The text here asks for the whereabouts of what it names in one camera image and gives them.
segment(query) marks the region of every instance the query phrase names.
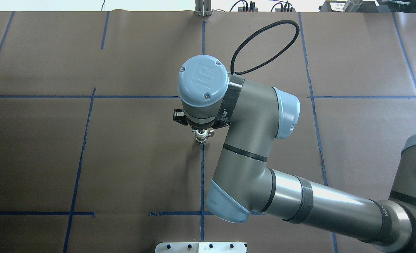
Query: gray robotic arm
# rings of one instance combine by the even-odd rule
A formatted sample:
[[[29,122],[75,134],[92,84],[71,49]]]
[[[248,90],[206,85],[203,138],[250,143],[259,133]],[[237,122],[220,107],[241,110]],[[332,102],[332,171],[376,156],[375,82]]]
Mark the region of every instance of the gray robotic arm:
[[[384,252],[416,252],[416,136],[402,153],[390,200],[377,202],[266,167],[274,139],[290,136],[297,123],[295,96],[229,75],[212,56],[185,62],[178,90],[183,110],[174,120],[191,125],[199,140],[208,128],[229,126],[206,200],[213,214],[243,223],[252,211],[266,213]]]

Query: black cable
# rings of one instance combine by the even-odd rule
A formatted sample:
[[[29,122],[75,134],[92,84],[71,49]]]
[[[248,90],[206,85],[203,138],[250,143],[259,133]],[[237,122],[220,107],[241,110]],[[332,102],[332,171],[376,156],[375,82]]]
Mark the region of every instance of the black cable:
[[[280,11],[283,11],[283,4],[282,3],[276,3],[276,4],[274,4],[274,6],[272,6],[271,12],[274,10],[274,7],[277,6],[277,5],[281,5],[281,10]]]
[[[272,27],[276,27],[276,26],[278,26],[278,25],[282,25],[282,24],[291,24],[291,25],[293,25],[294,27],[295,27],[295,35],[294,35],[294,37],[293,37],[293,39],[291,40],[291,42],[287,45],[287,46],[285,46],[285,48],[283,48],[280,52],[278,52],[274,57],[272,57],[272,58],[270,58],[269,60],[267,60],[266,62],[264,62],[264,63],[262,63],[262,64],[260,64],[260,65],[258,65],[258,66],[256,66],[256,67],[253,67],[253,68],[251,68],[251,69],[249,69],[249,70],[246,70],[246,71],[243,71],[243,72],[235,72],[234,71],[234,69],[235,69],[235,60],[236,60],[236,57],[237,57],[237,55],[239,54],[239,52],[241,51],[241,49],[248,43],[248,42],[250,42],[254,37],[256,37],[258,34],[260,34],[260,33],[262,33],[262,32],[264,32],[264,31],[266,31],[266,30],[268,30],[268,29],[271,29]],[[252,35],[250,35],[246,40],[244,40],[244,42],[238,47],[238,49],[235,51],[235,53],[233,54],[233,57],[232,57],[232,62],[231,62],[231,64],[230,64],[230,72],[231,72],[231,74],[233,75],[233,74],[236,74],[236,75],[243,75],[243,74],[246,74],[246,73],[249,73],[249,72],[252,72],[253,70],[256,70],[256,69],[259,69],[260,67],[262,67],[262,66],[264,66],[264,65],[266,65],[266,64],[268,64],[268,63],[270,63],[271,61],[273,61],[273,60],[275,60],[278,56],[280,56],[282,53],[284,53],[284,51],[286,51],[288,48],[290,48],[292,45],[293,45],[293,43],[295,42],[295,40],[297,39],[297,37],[298,37],[298,34],[299,34],[299,32],[300,32],[300,27],[298,26],[298,24],[296,23],[296,22],[294,22],[294,21],[292,21],[292,20],[280,20],[280,21],[277,21],[277,22],[275,22],[275,23],[272,23],[272,24],[269,24],[269,25],[267,25],[267,26],[265,26],[265,27],[263,27],[263,28],[261,28],[261,29],[259,29],[258,31],[256,31],[256,32],[254,32]]]
[[[245,9],[248,9],[248,3],[247,3],[247,1],[246,0],[239,0],[239,1],[237,1],[233,6],[232,6],[232,8],[230,9],[230,11],[232,11],[233,10],[233,8],[235,8],[235,5],[237,5],[238,3],[240,3],[240,2],[242,2],[242,4],[244,4],[245,3]]]

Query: braided black cable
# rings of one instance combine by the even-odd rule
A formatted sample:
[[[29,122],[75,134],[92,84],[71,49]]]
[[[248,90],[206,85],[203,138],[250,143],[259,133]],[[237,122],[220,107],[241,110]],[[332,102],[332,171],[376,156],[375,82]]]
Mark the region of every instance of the braided black cable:
[[[296,31],[295,31],[295,35],[294,35],[294,37],[293,37],[293,39],[291,40],[291,42],[287,45],[287,46],[285,46],[280,52],[278,52],[274,57],[272,57],[272,58],[270,58],[269,60],[267,60],[266,62],[264,62],[264,63],[262,63],[262,64],[260,64],[260,65],[258,65],[258,66],[256,66],[256,67],[253,67],[253,68],[251,68],[251,69],[249,69],[249,70],[246,70],[246,71],[243,71],[243,72],[235,72],[234,71],[234,67],[235,67],[235,60],[236,60],[236,57],[237,57],[237,55],[238,55],[238,53],[241,51],[241,49],[248,43],[248,42],[250,42],[254,37],[256,37],[258,34],[260,34],[260,33],[262,33],[262,32],[264,32],[264,31],[266,31],[266,30],[268,30],[268,29],[271,29],[272,27],[276,27],[276,26],[278,26],[278,25],[282,25],[282,24],[291,24],[291,25],[293,25],[294,27],[295,27],[295,29],[296,29]],[[254,70],[257,70],[257,69],[259,69],[260,67],[262,67],[262,66],[265,66],[266,64],[268,64],[268,63],[270,63],[271,61],[273,61],[273,60],[275,60],[278,56],[280,56],[282,53],[284,53],[284,51],[286,51],[288,48],[290,48],[292,45],[293,45],[293,43],[295,42],[295,40],[297,39],[297,37],[298,37],[298,34],[299,34],[299,32],[300,32],[300,27],[298,26],[298,24],[296,23],[296,22],[294,22],[294,21],[292,21],[292,20],[287,20],[287,19],[285,19],[285,20],[280,20],[280,21],[277,21],[277,22],[275,22],[275,23],[272,23],[272,24],[269,24],[269,25],[267,25],[267,26],[265,26],[265,27],[263,27],[263,28],[261,28],[261,29],[259,29],[258,31],[256,31],[256,32],[254,32],[252,35],[250,35],[246,40],[244,40],[244,42],[238,47],[238,49],[235,51],[235,53],[233,54],[233,57],[232,57],[232,62],[231,62],[231,64],[230,64],[230,72],[231,72],[231,74],[233,75],[233,74],[236,74],[236,75],[243,75],[243,74],[247,74],[247,73],[249,73],[249,72],[252,72],[252,71],[254,71]]]

